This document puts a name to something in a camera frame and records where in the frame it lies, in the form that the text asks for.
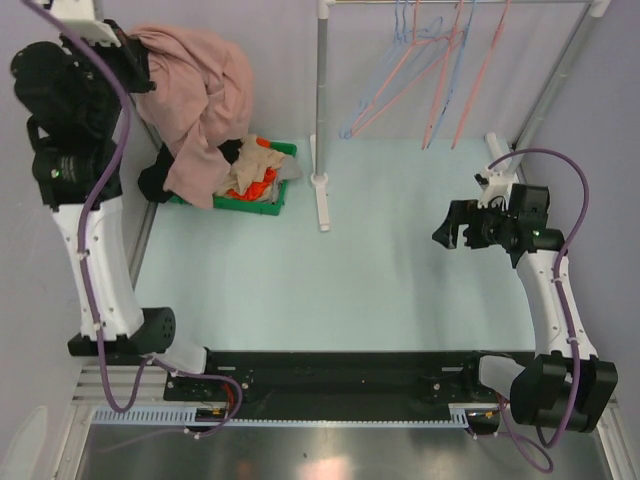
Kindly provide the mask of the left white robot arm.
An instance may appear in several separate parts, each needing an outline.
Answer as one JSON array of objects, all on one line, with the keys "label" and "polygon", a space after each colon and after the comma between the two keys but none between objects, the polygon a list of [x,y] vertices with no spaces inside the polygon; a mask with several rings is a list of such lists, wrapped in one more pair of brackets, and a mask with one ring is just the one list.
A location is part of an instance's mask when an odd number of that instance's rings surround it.
[{"label": "left white robot arm", "polygon": [[143,308],[134,294],[123,244],[119,168],[134,94],[155,89],[148,53],[90,1],[32,1],[58,42],[20,50],[10,66],[14,91],[29,111],[32,174],[66,245],[81,305],[74,357],[139,358],[187,375],[197,398],[214,397],[221,376],[206,350],[178,337],[167,307]]}]

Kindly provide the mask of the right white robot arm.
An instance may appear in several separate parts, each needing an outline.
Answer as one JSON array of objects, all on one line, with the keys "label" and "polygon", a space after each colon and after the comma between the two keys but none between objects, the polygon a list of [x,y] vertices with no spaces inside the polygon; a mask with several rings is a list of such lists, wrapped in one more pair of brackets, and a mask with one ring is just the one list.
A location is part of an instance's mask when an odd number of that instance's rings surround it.
[{"label": "right white robot arm", "polygon": [[535,355],[526,366],[497,354],[463,373],[461,388],[473,401],[494,392],[511,405],[520,425],[593,431],[618,382],[615,365],[599,358],[582,326],[569,281],[561,231],[547,225],[547,188],[516,183],[509,198],[486,207],[451,202],[432,238],[448,250],[502,247],[521,281],[534,327]]}]

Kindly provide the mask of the pink t shirt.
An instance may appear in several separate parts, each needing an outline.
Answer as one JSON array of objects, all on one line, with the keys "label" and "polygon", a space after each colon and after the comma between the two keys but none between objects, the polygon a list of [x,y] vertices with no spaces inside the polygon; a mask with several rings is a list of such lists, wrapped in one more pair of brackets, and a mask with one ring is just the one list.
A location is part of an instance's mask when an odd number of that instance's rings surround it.
[{"label": "pink t shirt", "polygon": [[130,31],[148,50],[155,89],[134,96],[174,161],[162,188],[210,209],[230,172],[219,146],[248,134],[254,101],[249,59],[235,43],[204,29],[142,24]]}]

